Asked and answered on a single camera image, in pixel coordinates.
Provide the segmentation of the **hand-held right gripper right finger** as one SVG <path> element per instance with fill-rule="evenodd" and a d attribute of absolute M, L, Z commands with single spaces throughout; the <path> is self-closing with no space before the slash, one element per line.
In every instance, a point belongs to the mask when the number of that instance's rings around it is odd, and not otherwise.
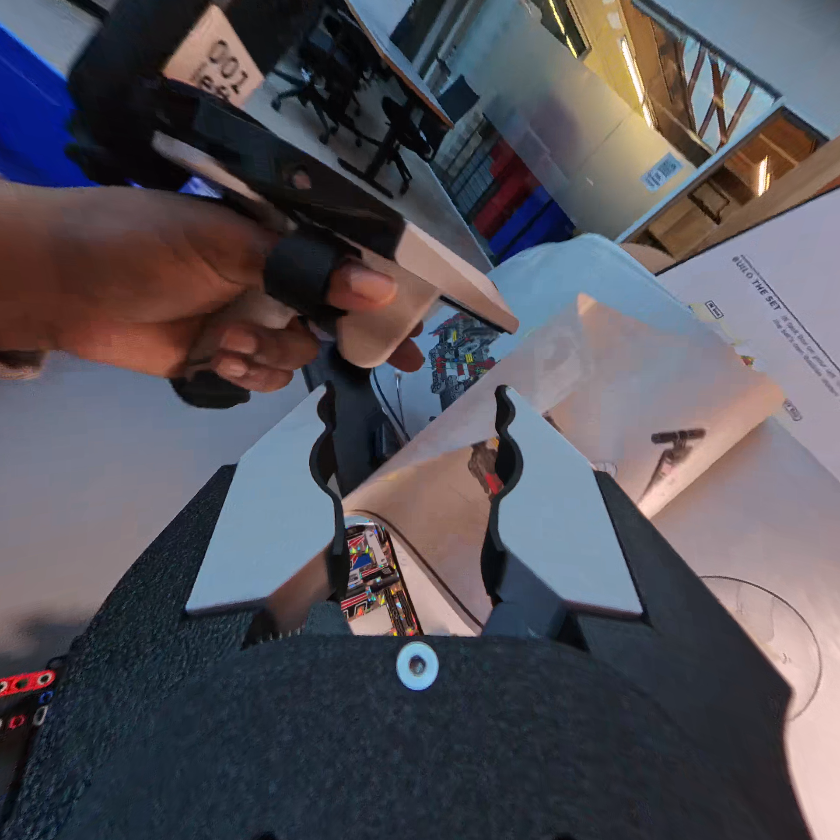
<path fill-rule="evenodd" d="M 590 462 L 509 385 L 495 390 L 498 489 L 480 554 L 488 637 L 563 637 L 644 605 Z"/>

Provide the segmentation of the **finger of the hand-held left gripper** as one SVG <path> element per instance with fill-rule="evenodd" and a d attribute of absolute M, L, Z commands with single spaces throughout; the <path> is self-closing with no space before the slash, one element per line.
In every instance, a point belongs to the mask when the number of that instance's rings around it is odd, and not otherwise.
<path fill-rule="evenodd" d="M 441 301 L 496 331 L 518 330 L 519 320 L 489 278 L 416 225 L 405 226 L 393 257 L 340 237 L 366 267 L 393 278 L 396 288 L 387 306 L 338 318 L 337 349 L 351 364 L 373 369 L 387 362 Z"/>

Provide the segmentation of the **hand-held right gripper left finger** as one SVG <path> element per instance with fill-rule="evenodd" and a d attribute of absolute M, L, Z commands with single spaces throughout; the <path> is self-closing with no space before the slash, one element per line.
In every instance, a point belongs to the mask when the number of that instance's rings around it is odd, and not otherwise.
<path fill-rule="evenodd" d="M 320 385 L 239 460 L 188 617 L 265 612 L 286 634 L 314 604 L 344 598 L 350 551 L 342 501 L 329 485 L 335 403 L 333 383 Z"/>

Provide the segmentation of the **lego instruction booklet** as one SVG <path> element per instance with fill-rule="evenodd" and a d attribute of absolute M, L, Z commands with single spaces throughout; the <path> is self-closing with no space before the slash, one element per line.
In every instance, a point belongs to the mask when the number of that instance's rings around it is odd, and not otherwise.
<path fill-rule="evenodd" d="M 348 513 L 390 526 L 435 581 L 435 633 L 490 614 L 487 524 L 499 384 L 611 475 L 793 689 L 786 746 L 815 838 L 838 838 L 838 480 L 774 418 L 780 387 L 598 237 L 525 251 L 489 279 L 498 333 L 438 303 L 421 370 L 376 371 L 409 435 Z"/>

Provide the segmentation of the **multicoloured lego car chassis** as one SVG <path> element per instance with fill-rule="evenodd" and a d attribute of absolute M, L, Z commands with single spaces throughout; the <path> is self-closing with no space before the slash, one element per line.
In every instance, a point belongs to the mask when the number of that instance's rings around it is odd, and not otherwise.
<path fill-rule="evenodd" d="M 53 669 L 1 678 L 1 735 L 24 734 L 45 722 L 56 693 Z"/>

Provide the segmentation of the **person's left hand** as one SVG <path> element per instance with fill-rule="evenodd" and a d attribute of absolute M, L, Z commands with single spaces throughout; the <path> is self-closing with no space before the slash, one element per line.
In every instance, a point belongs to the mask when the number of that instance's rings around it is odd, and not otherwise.
<path fill-rule="evenodd" d="M 2 181 L 2 379 L 50 353 L 171 379 L 214 314 L 262 290 L 278 236 L 220 203 Z"/>

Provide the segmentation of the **stack of coloured storage crates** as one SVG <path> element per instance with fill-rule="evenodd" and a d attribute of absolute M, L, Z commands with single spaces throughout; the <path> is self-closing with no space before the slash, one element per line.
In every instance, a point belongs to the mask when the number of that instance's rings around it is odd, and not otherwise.
<path fill-rule="evenodd" d="M 572 220 L 477 108 L 448 132 L 432 168 L 494 266 L 575 236 Z"/>

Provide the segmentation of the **holographic sticker sheet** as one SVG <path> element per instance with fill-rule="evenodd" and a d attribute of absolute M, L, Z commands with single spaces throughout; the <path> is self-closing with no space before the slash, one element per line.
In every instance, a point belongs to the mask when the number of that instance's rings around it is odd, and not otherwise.
<path fill-rule="evenodd" d="M 373 520 L 345 519 L 350 578 L 341 609 L 355 636 L 418 637 L 414 608 L 390 533 Z"/>

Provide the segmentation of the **black office chair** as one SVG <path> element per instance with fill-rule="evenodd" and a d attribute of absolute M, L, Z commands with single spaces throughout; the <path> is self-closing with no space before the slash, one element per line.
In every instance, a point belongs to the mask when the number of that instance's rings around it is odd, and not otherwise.
<path fill-rule="evenodd" d="M 413 120 L 413 113 L 417 109 L 413 101 L 406 101 L 401 106 L 392 98 L 384 97 L 381 105 L 388 127 L 371 163 L 364 170 L 343 159 L 339 159 L 339 165 L 388 198 L 394 195 L 377 181 L 377 176 L 387 165 L 394 165 L 402 179 L 398 193 L 404 196 L 410 189 L 413 176 L 402 158 L 402 149 L 414 153 L 425 163 L 430 163 L 436 152 L 421 125 Z"/>

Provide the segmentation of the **blue plastic storage bin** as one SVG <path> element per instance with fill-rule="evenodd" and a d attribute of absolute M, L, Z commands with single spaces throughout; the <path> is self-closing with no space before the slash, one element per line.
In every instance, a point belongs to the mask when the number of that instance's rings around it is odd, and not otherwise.
<path fill-rule="evenodd" d="M 34 186 L 93 186 L 65 148 L 71 101 L 64 78 L 1 27 L 1 175 Z"/>

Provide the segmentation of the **white printed paper sheet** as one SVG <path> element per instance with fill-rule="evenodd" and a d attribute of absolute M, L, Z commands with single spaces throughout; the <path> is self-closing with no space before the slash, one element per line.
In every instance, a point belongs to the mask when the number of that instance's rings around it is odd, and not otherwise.
<path fill-rule="evenodd" d="M 833 189 L 661 272 L 781 388 L 819 438 L 839 431 L 839 191 Z"/>

